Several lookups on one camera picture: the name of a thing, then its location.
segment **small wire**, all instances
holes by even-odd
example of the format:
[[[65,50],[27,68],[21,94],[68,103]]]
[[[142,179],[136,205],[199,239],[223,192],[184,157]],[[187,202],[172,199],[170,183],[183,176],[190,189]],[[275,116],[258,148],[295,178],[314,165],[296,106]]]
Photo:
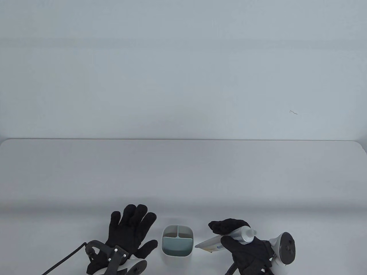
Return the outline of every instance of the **small wire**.
[[[46,275],[46,274],[50,273],[52,270],[54,270],[55,268],[57,268],[59,265],[61,265],[63,262],[65,262],[67,259],[69,259],[71,256],[73,256],[75,253],[77,253],[80,249],[82,249],[83,246],[86,247],[87,246],[87,243],[86,242],[83,243],[81,246],[79,246],[72,253],[70,253],[69,255],[67,255],[65,258],[63,258],[60,262],[58,262],[57,264],[55,264],[53,267],[51,267],[49,270],[47,270],[42,275]]]

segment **glove finger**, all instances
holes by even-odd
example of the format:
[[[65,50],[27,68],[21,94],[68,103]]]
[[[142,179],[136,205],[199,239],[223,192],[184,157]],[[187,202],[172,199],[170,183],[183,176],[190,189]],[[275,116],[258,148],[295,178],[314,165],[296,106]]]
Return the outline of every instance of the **glove finger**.
[[[145,259],[158,246],[156,240],[151,240],[145,243],[141,248],[134,253],[136,258]]]
[[[148,207],[143,204],[139,204],[135,210],[134,215],[129,220],[129,225],[138,226],[145,214],[148,212]]]
[[[149,212],[148,214],[145,215],[144,219],[138,225],[136,234],[140,242],[144,240],[150,227],[153,225],[156,219],[157,219],[157,215],[152,212]]]
[[[116,228],[119,225],[121,219],[120,211],[114,211],[111,214],[110,229]]]
[[[134,215],[136,208],[137,207],[133,204],[129,204],[128,206],[125,207],[124,214],[122,215],[120,225],[128,223],[130,218]]]
[[[231,233],[233,230],[240,228],[242,226],[250,225],[244,220],[236,220],[236,219],[226,219],[223,221],[212,221],[209,224],[210,229],[214,234],[225,235]]]
[[[221,238],[221,243],[232,254],[236,254],[236,252],[241,252],[243,249],[243,245],[230,236],[223,236]]]

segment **glove thumb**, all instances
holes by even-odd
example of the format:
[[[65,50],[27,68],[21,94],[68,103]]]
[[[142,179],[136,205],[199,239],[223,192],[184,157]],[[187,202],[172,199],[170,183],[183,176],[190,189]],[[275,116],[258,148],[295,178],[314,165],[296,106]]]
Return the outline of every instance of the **glove thumb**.
[[[134,253],[136,258],[145,259],[154,249],[158,246],[158,242],[156,240],[148,241],[141,248],[138,249]]]
[[[221,238],[222,245],[229,250],[232,254],[242,250],[243,245],[230,236],[223,236]]]

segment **gloved hand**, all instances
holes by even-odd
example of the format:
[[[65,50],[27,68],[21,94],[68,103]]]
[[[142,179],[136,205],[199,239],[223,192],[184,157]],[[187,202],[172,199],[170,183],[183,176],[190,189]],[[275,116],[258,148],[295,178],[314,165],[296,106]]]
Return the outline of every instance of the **gloved hand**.
[[[213,233],[226,235],[242,226],[250,225],[244,220],[226,219],[223,221],[212,221],[209,223]],[[269,259],[273,256],[273,251],[266,241],[261,241],[254,237],[251,243],[240,244],[230,236],[221,238],[222,245],[232,253],[232,258],[238,267],[241,275],[263,274],[261,269],[268,270],[272,264]]]
[[[151,240],[139,248],[150,227],[157,219],[154,213],[149,212],[147,214],[147,212],[148,208],[142,204],[137,207],[133,204],[128,205],[124,209],[122,218],[119,211],[114,211],[111,214],[106,245],[112,248],[118,245],[126,250],[129,255],[145,259],[158,246],[156,240]],[[87,274],[92,275],[107,266],[107,255],[100,251],[88,265]]]

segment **gray cup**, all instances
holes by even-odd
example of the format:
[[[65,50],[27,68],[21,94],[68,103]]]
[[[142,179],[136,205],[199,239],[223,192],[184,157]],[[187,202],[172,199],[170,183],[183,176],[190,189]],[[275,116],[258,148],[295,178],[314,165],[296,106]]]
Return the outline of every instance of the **gray cup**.
[[[189,265],[194,245],[192,229],[184,225],[169,225],[162,234],[161,254],[163,262],[171,267]]]

